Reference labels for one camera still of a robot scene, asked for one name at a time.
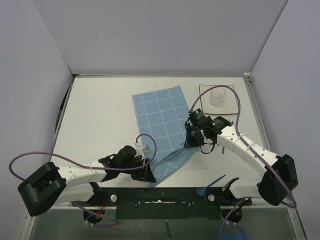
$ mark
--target blue towel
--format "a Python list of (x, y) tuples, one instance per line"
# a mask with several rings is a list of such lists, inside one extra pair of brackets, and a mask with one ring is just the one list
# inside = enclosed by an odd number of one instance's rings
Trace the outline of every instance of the blue towel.
[[(132, 99), (139, 132), (151, 135), (157, 146), (157, 154), (150, 163), (156, 179), (156, 183), (149, 183), (153, 188), (181, 168), (197, 150), (184, 148), (189, 107), (180, 86), (132, 95)], [(146, 157), (151, 158), (155, 150), (153, 142), (147, 136), (141, 140), (149, 145)]]

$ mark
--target tabletop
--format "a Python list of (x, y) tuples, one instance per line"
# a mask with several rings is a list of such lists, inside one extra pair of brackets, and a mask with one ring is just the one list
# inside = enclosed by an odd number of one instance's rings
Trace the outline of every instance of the tabletop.
[[(134, 146), (139, 135), (132, 95), (180, 86), (189, 107), (199, 96), (199, 85), (233, 85), (241, 101), (239, 130), (263, 145), (253, 107), (242, 77), (92, 77), (77, 76), (67, 101), (56, 139), (54, 153), (81, 164), (88, 164), (117, 153), (125, 145)], [(200, 101), (195, 109), (200, 108)], [(223, 115), (236, 120), (236, 114)], [(71, 163), (52, 157), (57, 166)], [(222, 146), (211, 154), (197, 151), (174, 174), (157, 187), (199, 187), (226, 174), (215, 187), (222, 187), (235, 177), (259, 175), (240, 157)], [(101, 187), (148, 187), (146, 182), (132, 180), (120, 173)]]

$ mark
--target purple cable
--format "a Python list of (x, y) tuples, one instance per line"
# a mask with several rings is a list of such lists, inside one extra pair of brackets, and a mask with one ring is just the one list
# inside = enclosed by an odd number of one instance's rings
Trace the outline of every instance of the purple cable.
[[(230, 215), (233, 213), (233, 211), (241, 204), (245, 201), (246, 199), (245, 198), (242, 198), (240, 201), (237, 202), (236, 205), (234, 205), (234, 207), (230, 210), (230, 212), (226, 215), (226, 217), (223, 219), (223, 223), (221, 224), (221, 227), (220, 227), (220, 240), (222, 239), (222, 232), (224, 230), (224, 227), (228, 221), (228, 218), (230, 217)], [(237, 225), (238, 228), (240, 228), (240, 230), (244, 233), (245, 231), (239, 226)]]
[(237, 100), (237, 103), (238, 103), (238, 113), (236, 115), (236, 120), (235, 120), (235, 132), (237, 134), (237, 136), (241, 139), (241, 141), (244, 143), (244, 145), (246, 145), (250, 150), (251, 152), (254, 153), (254, 155), (256, 155), (266, 166), (267, 168), (272, 172), (272, 174), (275, 176), (275, 178), (279, 181), (279, 183), (282, 185), (282, 187), (284, 188), (284, 190), (288, 193), (288, 195), (290, 196), (291, 200), (292, 200), (292, 203), (293, 205), (289, 205), (288, 203), (286, 202), (281, 202), (282, 204), (286, 205), (287, 207), (289, 208), (292, 208), (292, 209), (295, 209), (297, 207), (297, 202), (296, 202), (296, 199), (294, 197), (294, 195), (292, 194), (292, 192), (290, 191), (290, 189), (287, 187), (287, 185), (284, 183), (284, 181), (281, 179), (281, 177), (276, 173), (276, 171), (269, 165), (269, 163), (267, 163), (267, 161), (259, 155), (259, 153), (257, 153), (250, 145), (249, 143), (247, 143), (246, 140), (244, 140), (242, 138), (242, 136), (240, 135), (240, 132), (238, 130), (238, 124), (239, 124), (239, 118), (240, 118), (240, 112), (241, 112), (241, 103), (240, 103), (240, 98), (239, 98), (239, 95), (237, 94), (237, 92), (227, 86), (227, 85), (216, 85), (216, 86), (213, 86), (213, 87), (210, 87), (209, 89), (207, 89), (206, 91), (204, 91), (202, 94), (200, 94), (200, 96), (195, 100), (195, 102), (193, 103), (190, 111), (192, 111), (197, 103), (197, 101), (207, 92), (209, 92), (210, 90), (212, 89), (215, 89), (215, 88), (227, 88), (227, 89), (230, 89), (234, 95), (235, 95), (235, 98)]
[(113, 218), (110, 218), (110, 217), (107, 217), (107, 216), (101, 216), (101, 215), (99, 215), (99, 214), (97, 214), (97, 213), (95, 213), (95, 212), (93, 212), (93, 211), (90, 211), (90, 210), (88, 210), (88, 209), (85, 209), (83, 206), (80, 206), (80, 205), (76, 204), (74, 201), (72, 201), (71, 204), (72, 204), (73, 206), (75, 206), (75, 207), (77, 207), (77, 208), (79, 208), (79, 209), (81, 209), (81, 210), (83, 210), (83, 211), (85, 211), (85, 212), (87, 212), (87, 213), (90, 214), (90, 216), (88, 216), (88, 217), (86, 218), (86, 221), (87, 221), (88, 218), (90, 218), (91, 216), (96, 216), (96, 217), (99, 217), (99, 218), (106, 219), (106, 220), (109, 220), (109, 221), (114, 222), (114, 223), (112, 223), (112, 224), (93, 224), (92, 226), (101, 227), (101, 228), (106, 228), (106, 227), (113, 227), (113, 226), (116, 226), (116, 225), (119, 224), (119, 221), (118, 221), (118, 220), (113, 219)]
[(12, 164), (13, 164), (16, 160), (18, 160), (19, 158), (22, 158), (22, 157), (27, 156), (27, 155), (35, 155), (35, 154), (42, 154), (42, 155), (54, 156), (54, 157), (63, 159), (63, 160), (65, 160), (65, 161), (69, 162), (69, 163), (72, 163), (72, 164), (74, 164), (74, 165), (76, 165), (76, 166), (78, 166), (78, 167), (80, 167), (80, 168), (84, 168), (84, 169), (109, 170), (109, 171), (132, 171), (132, 170), (141, 169), (141, 168), (149, 165), (149, 164), (151, 163), (151, 161), (155, 158), (156, 154), (157, 154), (157, 144), (156, 144), (156, 141), (155, 141), (154, 138), (153, 138), (152, 136), (150, 136), (149, 134), (142, 133), (142, 134), (138, 135), (138, 136), (136, 137), (135, 142), (137, 143), (137, 142), (138, 142), (138, 139), (139, 139), (141, 136), (147, 136), (147, 137), (149, 137), (149, 138), (152, 140), (153, 144), (154, 144), (154, 153), (153, 153), (153, 156), (150, 158), (150, 160), (149, 160), (147, 163), (145, 163), (145, 164), (143, 164), (143, 165), (141, 165), (141, 166), (132, 167), (132, 168), (111, 168), (111, 167), (86, 166), (86, 165), (82, 165), (82, 164), (80, 164), (80, 163), (78, 163), (78, 162), (75, 162), (75, 161), (73, 161), (73, 160), (71, 160), (71, 159), (69, 159), (69, 158), (66, 158), (66, 157), (64, 157), (64, 156), (62, 156), (62, 155), (59, 155), (59, 154), (56, 154), (56, 153), (46, 152), (46, 151), (30, 151), (30, 152), (22, 153), (22, 154), (16, 156), (14, 159), (12, 159), (11, 162), (9, 163), (9, 171), (10, 171), (10, 173), (11, 173), (13, 176), (15, 176), (16, 178), (24, 181), (25, 179), (24, 179), (23, 177), (19, 176), (18, 174), (16, 174), (16, 173), (13, 171), (13, 169), (12, 169)]

